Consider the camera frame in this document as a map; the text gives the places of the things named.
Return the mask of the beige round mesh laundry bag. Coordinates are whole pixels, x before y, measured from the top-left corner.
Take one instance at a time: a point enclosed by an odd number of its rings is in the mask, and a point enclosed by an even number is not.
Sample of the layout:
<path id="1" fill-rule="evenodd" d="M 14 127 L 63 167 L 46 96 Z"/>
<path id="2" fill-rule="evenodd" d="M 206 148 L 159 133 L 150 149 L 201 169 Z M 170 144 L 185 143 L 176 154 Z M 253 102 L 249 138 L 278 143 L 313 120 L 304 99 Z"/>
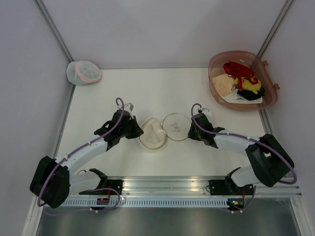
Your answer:
<path id="1" fill-rule="evenodd" d="M 147 150 L 159 150 L 164 148 L 169 140 L 186 140 L 190 126 L 190 119 L 180 113 L 168 114 L 162 120 L 149 118 L 141 125 L 144 134 L 138 138 L 138 143 Z"/>

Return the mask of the red bra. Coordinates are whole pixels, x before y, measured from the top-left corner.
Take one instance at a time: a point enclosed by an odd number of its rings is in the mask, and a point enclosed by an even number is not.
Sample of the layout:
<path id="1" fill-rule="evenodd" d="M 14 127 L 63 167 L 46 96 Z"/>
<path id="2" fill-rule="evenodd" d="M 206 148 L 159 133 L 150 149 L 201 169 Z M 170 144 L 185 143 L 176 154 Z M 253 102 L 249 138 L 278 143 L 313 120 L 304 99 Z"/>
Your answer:
<path id="1" fill-rule="evenodd" d="M 243 77 L 252 85 L 258 84 L 258 79 L 254 76 L 254 71 L 249 67 L 229 61 L 223 65 L 223 69 L 229 77 L 238 79 L 237 85 L 239 90 L 243 89 Z"/>

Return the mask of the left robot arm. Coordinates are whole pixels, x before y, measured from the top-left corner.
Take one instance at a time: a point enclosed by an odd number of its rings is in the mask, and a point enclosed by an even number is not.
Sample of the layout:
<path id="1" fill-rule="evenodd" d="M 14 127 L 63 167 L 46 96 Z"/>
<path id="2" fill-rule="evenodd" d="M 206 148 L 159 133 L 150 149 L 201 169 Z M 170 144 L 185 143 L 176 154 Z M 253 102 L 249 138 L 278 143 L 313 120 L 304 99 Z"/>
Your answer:
<path id="1" fill-rule="evenodd" d="M 55 158 L 41 158 L 30 184 L 30 191 L 38 197 L 38 206 L 47 204 L 57 208 L 70 195 L 91 191 L 98 195 L 105 193 L 106 174 L 96 168 L 79 175 L 76 171 L 117 145 L 120 139 L 135 139 L 143 133 L 135 116 L 128 111 L 117 110 L 110 121 L 71 153 Z"/>

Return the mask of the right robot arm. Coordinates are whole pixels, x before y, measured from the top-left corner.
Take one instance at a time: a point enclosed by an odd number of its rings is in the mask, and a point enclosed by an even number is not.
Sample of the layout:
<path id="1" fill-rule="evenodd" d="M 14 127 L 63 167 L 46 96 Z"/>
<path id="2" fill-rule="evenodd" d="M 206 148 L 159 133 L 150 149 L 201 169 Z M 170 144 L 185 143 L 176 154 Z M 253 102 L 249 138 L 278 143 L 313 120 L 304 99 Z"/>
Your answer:
<path id="1" fill-rule="evenodd" d="M 243 186 L 262 183 L 272 187 L 276 183 L 292 185 L 297 182 L 294 162 L 271 134 L 257 139 L 231 133 L 222 127 L 213 127 L 204 113 L 191 116 L 190 139 L 205 145 L 227 149 L 248 158 L 250 165 L 230 172 L 225 178 L 225 189 L 238 193 Z"/>

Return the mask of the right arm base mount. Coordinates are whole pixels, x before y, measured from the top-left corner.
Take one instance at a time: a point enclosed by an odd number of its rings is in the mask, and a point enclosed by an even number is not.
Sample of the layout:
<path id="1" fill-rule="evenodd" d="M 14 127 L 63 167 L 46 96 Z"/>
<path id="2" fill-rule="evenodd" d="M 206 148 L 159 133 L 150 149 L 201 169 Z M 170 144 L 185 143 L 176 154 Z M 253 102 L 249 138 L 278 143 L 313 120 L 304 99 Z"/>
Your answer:
<path id="1" fill-rule="evenodd" d="M 205 187 L 206 191 L 211 196 L 251 196 L 253 194 L 253 185 L 247 184 L 243 187 L 238 187 L 232 181 L 232 174 L 235 173 L 239 168 L 234 169 L 224 179 L 213 179 L 209 180 L 209 184 Z"/>

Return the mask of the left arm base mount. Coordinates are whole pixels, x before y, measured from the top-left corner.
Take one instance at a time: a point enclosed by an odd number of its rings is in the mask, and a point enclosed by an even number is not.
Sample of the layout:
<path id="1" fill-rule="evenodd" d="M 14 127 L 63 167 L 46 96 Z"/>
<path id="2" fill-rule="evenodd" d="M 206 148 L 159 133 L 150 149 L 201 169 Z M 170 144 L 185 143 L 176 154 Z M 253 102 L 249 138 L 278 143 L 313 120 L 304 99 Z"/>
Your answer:
<path id="1" fill-rule="evenodd" d="M 96 168 L 89 169 L 87 173 L 94 173 L 99 178 L 99 183 L 94 188 L 94 190 L 97 189 L 97 191 L 89 191 L 88 189 L 86 191 L 79 192 L 79 195 L 117 195 L 112 190 L 99 190 L 101 188 L 112 188 L 116 190 L 119 194 L 122 193 L 123 181 L 121 179 L 108 179 L 108 176 L 106 174 Z"/>

